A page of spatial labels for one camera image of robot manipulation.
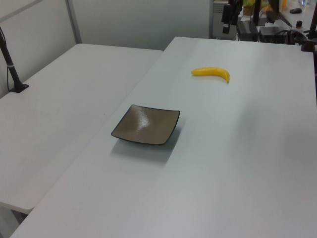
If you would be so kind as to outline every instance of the black box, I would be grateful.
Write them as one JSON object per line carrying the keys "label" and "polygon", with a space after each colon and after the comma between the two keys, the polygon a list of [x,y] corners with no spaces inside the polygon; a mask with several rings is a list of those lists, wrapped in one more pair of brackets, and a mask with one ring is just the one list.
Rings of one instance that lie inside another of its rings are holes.
{"label": "black box", "polygon": [[280,26],[262,26],[260,27],[260,41],[264,43],[284,44],[286,33],[279,33],[285,30]]}
{"label": "black box", "polygon": [[252,21],[238,21],[237,32],[240,41],[258,41],[259,32]]}

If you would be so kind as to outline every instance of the square plate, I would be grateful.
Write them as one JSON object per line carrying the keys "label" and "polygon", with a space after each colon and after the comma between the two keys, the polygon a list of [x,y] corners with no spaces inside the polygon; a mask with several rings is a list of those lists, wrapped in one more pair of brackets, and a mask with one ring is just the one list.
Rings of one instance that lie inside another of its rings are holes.
{"label": "square plate", "polygon": [[172,135],[180,111],[131,105],[112,136],[141,144],[163,145]]}

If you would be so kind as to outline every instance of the white table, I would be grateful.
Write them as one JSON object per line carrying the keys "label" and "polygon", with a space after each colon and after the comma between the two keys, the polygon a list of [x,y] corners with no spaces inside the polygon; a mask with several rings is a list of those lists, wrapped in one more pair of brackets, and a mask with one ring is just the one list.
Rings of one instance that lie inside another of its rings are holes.
{"label": "white table", "polygon": [[[131,104],[180,110],[168,144],[110,135]],[[313,54],[175,38],[12,238],[316,237],[316,145]]]}
{"label": "white table", "polygon": [[29,213],[161,51],[77,45],[0,100],[0,206]]}
{"label": "white table", "polygon": [[[300,6],[298,4],[298,0],[289,0],[287,2],[287,7],[282,10],[282,14],[294,27],[296,27],[297,21],[302,21],[303,30],[309,30],[312,23],[315,5],[314,0],[311,0],[311,4],[307,6]],[[301,8],[302,12],[299,14],[290,14],[289,10],[294,8]]]}

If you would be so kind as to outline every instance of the black stand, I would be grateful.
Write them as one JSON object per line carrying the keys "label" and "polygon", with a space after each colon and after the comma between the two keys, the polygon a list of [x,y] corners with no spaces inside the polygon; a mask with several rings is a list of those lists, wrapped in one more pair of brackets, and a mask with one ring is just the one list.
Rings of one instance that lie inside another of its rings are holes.
{"label": "black stand", "polygon": [[6,41],[5,41],[5,37],[4,37],[4,34],[2,32],[1,27],[0,27],[0,33],[1,33],[1,35],[0,35],[0,48],[1,48],[1,51],[3,54],[3,57],[5,59],[6,65],[9,68],[9,71],[12,75],[12,79],[14,81],[14,88],[11,90],[11,92],[20,93],[24,89],[29,87],[29,85],[21,83],[21,81],[19,79],[19,76],[15,70],[14,64],[13,64],[11,56],[9,54],[8,48],[6,47]]}
{"label": "black stand", "polygon": [[308,40],[305,42],[305,44],[302,45],[302,51],[304,51],[304,52],[314,52],[315,51],[315,43],[313,42],[313,39],[315,37],[316,25],[317,25],[317,4],[315,6],[311,27],[309,29],[309,33],[307,36]]}
{"label": "black stand", "polygon": [[222,32],[229,34],[230,25],[236,26],[239,13],[242,10],[243,0],[229,0],[228,4],[223,6],[221,22],[223,22]]}
{"label": "black stand", "polygon": [[253,18],[252,18],[252,21],[254,22],[254,24],[255,24],[256,26],[265,26],[265,24],[266,24],[267,22],[269,22],[266,17],[261,17],[261,18],[258,17],[258,21],[257,21],[257,22],[254,21],[254,17],[253,17]]}

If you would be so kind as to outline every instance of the yellow banana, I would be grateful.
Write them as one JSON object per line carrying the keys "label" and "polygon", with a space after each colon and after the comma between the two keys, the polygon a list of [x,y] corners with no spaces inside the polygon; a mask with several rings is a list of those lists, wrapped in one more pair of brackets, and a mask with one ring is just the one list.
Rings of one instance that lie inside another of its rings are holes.
{"label": "yellow banana", "polygon": [[216,75],[220,76],[229,83],[230,74],[227,70],[223,68],[216,68],[216,67],[205,67],[205,68],[196,68],[192,71],[194,76],[203,76],[203,75]]}

